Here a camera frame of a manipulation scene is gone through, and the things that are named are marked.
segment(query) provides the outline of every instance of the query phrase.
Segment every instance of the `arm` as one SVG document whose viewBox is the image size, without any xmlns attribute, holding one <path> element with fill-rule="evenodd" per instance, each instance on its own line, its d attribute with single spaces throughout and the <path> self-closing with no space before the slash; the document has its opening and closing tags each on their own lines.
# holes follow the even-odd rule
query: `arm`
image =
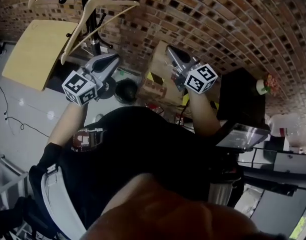
<svg viewBox="0 0 306 240">
<path fill-rule="evenodd" d="M 204 137 L 213 135 L 220 129 L 220 124 L 206 95 L 197 94 L 189 88 L 187 90 L 195 133 Z"/>
<path fill-rule="evenodd" d="M 84 126 L 88 104 L 78 106 L 71 102 L 66 107 L 61 118 L 53 129 L 47 144 L 54 143 L 63 146 L 66 142 Z"/>
</svg>

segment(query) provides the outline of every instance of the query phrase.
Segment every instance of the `wire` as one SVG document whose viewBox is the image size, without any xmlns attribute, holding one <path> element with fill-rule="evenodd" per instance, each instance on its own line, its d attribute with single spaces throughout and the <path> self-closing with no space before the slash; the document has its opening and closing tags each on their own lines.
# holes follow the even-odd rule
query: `wire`
<svg viewBox="0 0 306 240">
<path fill-rule="evenodd" d="M 182 110 L 181 116 L 179 117 L 178 125 L 181 124 L 181 120 L 182 120 L 183 114 L 184 114 L 186 108 L 188 107 L 188 104 L 189 104 L 189 100 L 187 101 L 185 107 L 184 107 L 183 110 Z"/>
<path fill-rule="evenodd" d="M 6 116 L 6 115 L 7 115 L 7 112 L 8 112 L 8 101 L 7 101 L 7 99 L 6 99 L 6 95 L 5 95 L 5 93 L 4 93 L 4 91 L 3 91 L 2 87 L 1 87 L 1 85 L 0 85 L 0 89 L 1 89 L 1 91 L 2 91 L 2 93 L 3 93 L 3 95 L 4 95 L 4 97 L 5 97 L 5 101 L 6 101 L 6 105 L 7 105 L 6 111 L 4 112 L 4 115 Z M 22 123 L 21 121 L 19 121 L 18 119 L 14 118 L 14 117 L 12 117 L 12 116 L 5 117 L 5 120 L 7 120 L 7 119 L 9 119 L 9 118 L 18 121 L 18 122 L 21 124 L 21 130 L 22 130 L 22 131 L 25 129 L 25 126 L 28 126 L 28 127 L 30 127 L 31 129 L 34 129 L 34 130 L 38 131 L 40 134 L 42 134 L 42 135 L 44 135 L 44 136 L 46 136 L 46 137 L 49 138 L 49 136 L 47 136 L 46 134 L 42 133 L 40 130 L 37 130 L 36 128 L 31 127 L 31 126 L 30 126 L 29 124 L 27 124 L 27 123 L 26 123 L 26 124 L 25 124 L 25 123 Z"/>
</svg>

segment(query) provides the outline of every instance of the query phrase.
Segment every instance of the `wooden board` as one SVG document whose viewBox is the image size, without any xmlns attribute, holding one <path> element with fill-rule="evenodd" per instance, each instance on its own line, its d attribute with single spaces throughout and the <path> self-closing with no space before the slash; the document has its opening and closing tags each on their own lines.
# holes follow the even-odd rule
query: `wooden board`
<svg viewBox="0 0 306 240">
<path fill-rule="evenodd" d="M 3 76 L 42 91 L 68 37 L 77 23 L 33 20 L 17 42 Z"/>
</svg>

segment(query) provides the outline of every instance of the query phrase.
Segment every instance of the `black t-shirt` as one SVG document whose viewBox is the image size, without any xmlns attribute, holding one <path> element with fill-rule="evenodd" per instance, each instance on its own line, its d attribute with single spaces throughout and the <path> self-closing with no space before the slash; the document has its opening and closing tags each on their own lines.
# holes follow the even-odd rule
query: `black t-shirt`
<svg viewBox="0 0 306 240">
<path fill-rule="evenodd" d="M 144 107 L 123 107 L 79 130 L 64 147 L 50 143 L 30 170 L 37 203 L 47 213 L 41 177 L 62 168 L 65 186 L 85 228 L 133 177 L 151 173 L 165 188 L 191 200 L 207 200 L 207 167 L 213 148 L 205 139 Z"/>
</svg>

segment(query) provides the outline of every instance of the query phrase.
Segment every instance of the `brick wall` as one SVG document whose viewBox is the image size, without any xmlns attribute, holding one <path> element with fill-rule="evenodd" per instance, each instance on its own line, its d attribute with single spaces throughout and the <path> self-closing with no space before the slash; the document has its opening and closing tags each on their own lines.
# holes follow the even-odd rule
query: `brick wall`
<svg viewBox="0 0 306 240">
<path fill-rule="evenodd" d="M 299 112 L 306 119 L 306 0 L 136 0 L 141 5 L 101 31 L 123 65 L 144 71 L 159 40 L 194 53 L 219 75 L 239 67 L 267 73 L 280 85 L 267 113 Z M 16 41 L 33 19 L 78 22 L 81 0 L 0 0 L 0 38 Z M 107 18 L 121 6 L 98 8 Z"/>
</svg>

